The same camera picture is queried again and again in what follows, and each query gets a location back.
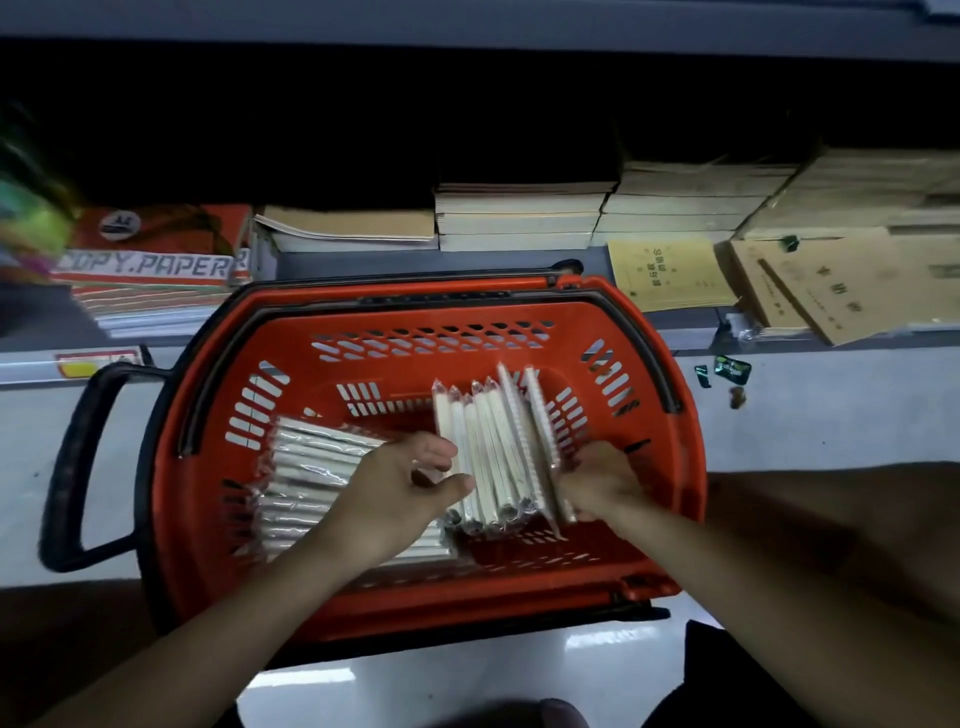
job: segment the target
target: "green wrapper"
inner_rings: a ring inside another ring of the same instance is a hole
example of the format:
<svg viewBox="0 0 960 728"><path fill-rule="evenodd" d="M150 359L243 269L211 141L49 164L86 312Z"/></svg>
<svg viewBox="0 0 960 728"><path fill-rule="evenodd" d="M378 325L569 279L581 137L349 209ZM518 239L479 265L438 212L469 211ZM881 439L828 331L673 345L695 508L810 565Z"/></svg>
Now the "green wrapper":
<svg viewBox="0 0 960 728"><path fill-rule="evenodd" d="M711 385L707 367L703 364L698 364L693 368L693 371L697 373L697 379L700 381L700 386L704 389L709 389Z"/></svg>
<svg viewBox="0 0 960 728"><path fill-rule="evenodd" d="M750 378L750 371L753 367L745 361L731 359L728 356L717 356L713 360L713 373L729 379L734 384L741 387L747 383Z"/></svg>

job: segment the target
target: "left hand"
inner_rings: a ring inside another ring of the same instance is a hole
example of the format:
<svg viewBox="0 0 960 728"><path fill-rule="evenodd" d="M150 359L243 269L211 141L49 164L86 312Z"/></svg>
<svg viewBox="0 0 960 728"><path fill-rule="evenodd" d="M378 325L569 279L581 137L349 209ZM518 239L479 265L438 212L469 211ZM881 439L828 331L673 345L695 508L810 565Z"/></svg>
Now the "left hand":
<svg viewBox="0 0 960 728"><path fill-rule="evenodd" d="M417 470L446 472L456 454L456 445L428 432L369 452L324 519L294 550L332 550L356 574L380 566L473 489L470 475L451 475L433 485Z"/></svg>

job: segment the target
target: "brown paper notebook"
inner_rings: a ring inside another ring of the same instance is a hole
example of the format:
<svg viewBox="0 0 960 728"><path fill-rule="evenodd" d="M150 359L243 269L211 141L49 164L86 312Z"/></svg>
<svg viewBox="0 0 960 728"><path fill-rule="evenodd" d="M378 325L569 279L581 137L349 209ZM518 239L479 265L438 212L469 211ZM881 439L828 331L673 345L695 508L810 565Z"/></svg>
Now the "brown paper notebook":
<svg viewBox="0 0 960 728"><path fill-rule="evenodd" d="M736 303L709 240L613 241L610 261L617 288L641 311Z"/></svg>
<svg viewBox="0 0 960 728"><path fill-rule="evenodd" d="M960 244L948 239L805 241L762 265L834 346L883 331L960 321Z"/></svg>
<svg viewBox="0 0 960 728"><path fill-rule="evenodd" d="M776 254L780 250L780 243L774 240L734 240L731 247L733 257L749 288L746 293L754 304L755 314L760 322L766 328L777 331L809 328L804 317L760 265L765 254Z"/></svg>

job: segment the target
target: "colorful object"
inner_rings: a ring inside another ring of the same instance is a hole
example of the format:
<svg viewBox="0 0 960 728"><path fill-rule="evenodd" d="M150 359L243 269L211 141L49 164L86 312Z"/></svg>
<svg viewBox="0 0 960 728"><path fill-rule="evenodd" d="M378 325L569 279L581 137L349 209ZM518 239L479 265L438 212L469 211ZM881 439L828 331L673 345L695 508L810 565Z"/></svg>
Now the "colorful object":
<svg viewBox="0 0 960 728"><path fill-rule="evenodd" d="M66 248L76 198L23 109L0 108L0 280L44 283Z"/></svg>
<svg viewBox="0 0 960 728"><path fill-rule="evenodd" d="M734 384L743 386L750 378L750 371L753 366L745 361L731 359L728 356L717 356L713 360L713 373L729 379Z"/></svg>

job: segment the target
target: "hand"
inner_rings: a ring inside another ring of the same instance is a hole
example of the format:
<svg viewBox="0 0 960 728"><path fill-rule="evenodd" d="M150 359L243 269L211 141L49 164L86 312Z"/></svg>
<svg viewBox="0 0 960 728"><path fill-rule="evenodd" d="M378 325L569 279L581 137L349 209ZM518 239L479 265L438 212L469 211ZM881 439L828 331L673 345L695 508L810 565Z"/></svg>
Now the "hand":
<svg viewBox="0 0 960 728"><path fill-rule="evenodd" d="M413 544L475 482L457 474L433 485L417 467L446 472L457 446L427 432L382 445L360 461L350 483L305 542L333 549L349 570L380 566Z"/></svg>
<svg viewBox="0 0 960 728"><path fill-rule="evenodd" d="M576 469L561 475L560 492L580 521L601 519L615 530L615 517L625 507L653 505L622 450L607 442L588 443L576 458Z"/></svg>

